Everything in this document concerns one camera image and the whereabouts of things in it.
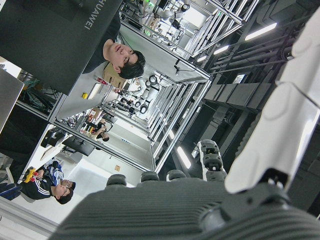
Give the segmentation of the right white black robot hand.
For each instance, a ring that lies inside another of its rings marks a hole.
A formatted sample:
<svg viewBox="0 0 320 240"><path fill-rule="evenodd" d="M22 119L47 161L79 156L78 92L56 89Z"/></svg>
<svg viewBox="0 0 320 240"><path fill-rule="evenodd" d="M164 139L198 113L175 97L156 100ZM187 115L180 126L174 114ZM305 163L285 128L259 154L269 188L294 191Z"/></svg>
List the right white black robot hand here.
<svg viewBox="0 0 320 240"><path fill-rule="evenodd" d="M320 13L290 60L225 179L150 177L126 187L111 177L84 198L53 240L317 240L320 222L294 207L288 189L320 117Z"/></svg>

